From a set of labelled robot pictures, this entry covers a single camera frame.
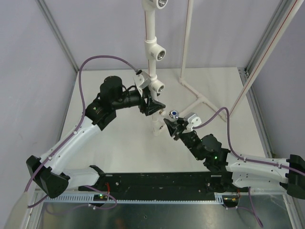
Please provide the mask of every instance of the red wire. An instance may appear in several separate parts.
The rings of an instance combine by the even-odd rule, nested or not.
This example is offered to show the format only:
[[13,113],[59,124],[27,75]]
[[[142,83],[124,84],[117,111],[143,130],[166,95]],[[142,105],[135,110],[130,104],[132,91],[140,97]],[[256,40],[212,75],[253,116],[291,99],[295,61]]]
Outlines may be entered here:
[[107,186],[108,193],[110,193],[110,185],[109,185],[109,183],[107,182],[105,185]]

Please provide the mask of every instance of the white post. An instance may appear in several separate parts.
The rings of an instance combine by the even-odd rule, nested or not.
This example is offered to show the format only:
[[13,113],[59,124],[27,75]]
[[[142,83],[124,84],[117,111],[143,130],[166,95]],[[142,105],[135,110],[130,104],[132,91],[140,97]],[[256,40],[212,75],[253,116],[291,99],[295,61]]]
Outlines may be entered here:
[[[156,101],[158,101],[157,94],[164,88],[164,84],[158,80],[156,74],[156,62],[164,58],[166,50],[158,45],[155,36],[155,9],[163,9],[166,3],[167,0],[142,0],[142,7],[145,10],[145,52],[148,59],[148,74],[152,81],[150,91]],[[159,122],[159,113],[154,113],[152,116],[153,133],[158,135],[163,125]]]
[[239,96],[237,97],[234,105],[231,108],[230,115],[233,114],[233,111],[236,110],[238,105],[241,103],[241,101],[246,96],[247,92],[250,90],[252,84],[256,80],[258,74],[260,73],[262,67],[266,63],[267,59],[269,58],[270,54],[272,53],[273,49],[275,48],[276,44],[282,37],[283,33],[287,29],[288,25],[290,24],[292,18],[295,16],[296,12],[299,10],[300,6],[302,5],[304,0],[296,0],[295,3],[292,5],[290,11],[288,12],[285,19],[283,19],[283,22],[280,23],[279,29],[277,30],[277,33],[274,35],[274,38],[270,42],[270,44],[266,47],[265,52],[263,52],[263,55],[260,59],[260,61],[257,63],[257,65],[254,67],[254,70],[249,75],[249,78],[247,82],[245,83],[242,91],[239,93]]
[[181,65],[181,74],[180,79],[184,79],[184,70],[187,59],[187,52],[189,47],[190,31],[191,31],[191,22],[193,15],[193,5],[194,0],[188,0],[187,5],[187,14],[186,14],[186,26],[185,26],[185,36],[184,36],[184,46],[183,46],[183,55],[182,55],[182,65]]

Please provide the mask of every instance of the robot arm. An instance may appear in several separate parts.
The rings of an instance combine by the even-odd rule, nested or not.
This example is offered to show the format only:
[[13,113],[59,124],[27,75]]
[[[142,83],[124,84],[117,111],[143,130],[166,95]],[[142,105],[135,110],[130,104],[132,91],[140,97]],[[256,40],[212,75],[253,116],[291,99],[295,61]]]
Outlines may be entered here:
[[136,79],[138,80],[134,86],[136,89],[130,90],[132,86],[123,92],[124,86],[120,77],[107,77],[100,86],[100,93],[96,99],[86,108],[81,128],[77,132],[72,130],[68,133],[68,135],[73,133],[73,137],[53,157],[49,156],[52,150],[64,140],[59,141],[40,158],[35,156],[28,158],[27,166],[31,175],[46,158],[49,159],[35,176],[34,181],[50,198],[59,196],[67,188],[92,186],[98,181],[102,171],[96,166],[85,169],[65,169],[65,167],[86,142],[116,118],[116,110],[138,106],[141,113],[149,116],[165,108],[164,104],[152,99],[148,75],[140,73]]
[[204,160],[203,165],[207,169],[211,172],[232,172],[232,184],[235,187],[273,191],[286,189],[289,195],[305,199],[305,177],[288,169],[305,172],[305,161],[300,156],[272,159],[239,154],[238,158],[230,150],[222,148],[222,144],[212,134],[202,139],[198,137],[193,127],[200,125],[201,120],[195,113],[177,118],[174,122],[168,119],[164,121],[171,137],[176,141],[181,139],[196,160]]

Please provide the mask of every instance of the white pipe stand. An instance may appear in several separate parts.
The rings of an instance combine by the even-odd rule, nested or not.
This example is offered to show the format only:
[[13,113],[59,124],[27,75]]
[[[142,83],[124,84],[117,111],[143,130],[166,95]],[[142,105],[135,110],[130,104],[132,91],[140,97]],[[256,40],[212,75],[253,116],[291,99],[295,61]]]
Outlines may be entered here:
[[[190,111],[194,109],[197,105],[204,103],[208,107],[210,107],[212,110],[215,112],[218,111],[217,106],[215,106],[212,102],[210,102],[204,95],[199,93],[197,90],[195,90],[192,86],[190,86],[186,81],[185,81],[185,65],[186,65],[186,59],[187,59],[187,51],[188,51],[188,46],[189,46],[189,38],[190,38],[190,30],[191,30],[191,22],[192,22],[192,14],[193,14],[193,4],[194,0],[188,0],[188,6],[187,6],[187,16],[186,16],[186,26],[185,26],[185,36],[184,36],[184,46],[183,46],[183,56],[182,56],[182,66],[181,66],[181,75],[179,79],[179,83],[187,88],[190,92],[192,92],[196,97],[197,100],[189,105],[187,108],[185,108],[182,112],[180,112],[180,115],[183,117],[187,115]],[[220,112],[219,116],[226,122],[227,121],[227,116],[223,113]]]
[[[158,45],[155,36],[155,9],[163,9],[167,4],[167,0],[142,0],[142,7],[145,11],[145,52],[148,59],[148,74],[151,79],[150,91],[152,98],[158,101],[157,94],[164,89],[164,84],[157,79],[156,62],[161,61],[166,55],[166,50]],[[159,113],[152,115],[153,134],[160,134],[163,124],[159,121]]]

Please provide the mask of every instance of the white pipe elbow joint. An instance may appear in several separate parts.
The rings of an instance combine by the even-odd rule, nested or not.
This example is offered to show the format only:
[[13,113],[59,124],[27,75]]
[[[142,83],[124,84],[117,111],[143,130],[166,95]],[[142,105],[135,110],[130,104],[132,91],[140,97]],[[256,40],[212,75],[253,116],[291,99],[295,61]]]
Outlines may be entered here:
[[166,55],[166,49],[157,44],[157,38],[145,40],[146,57],[148,60],[161,61]]
[[158,79],[152,80],[150,86],[151,86],[151,89],[153,89],[158,94],[160,94],[165,87],[165,85]]
[[142,0],[142,6],[145,11],[151,11],[155,8],[163,9],[167,4],[167,0]]

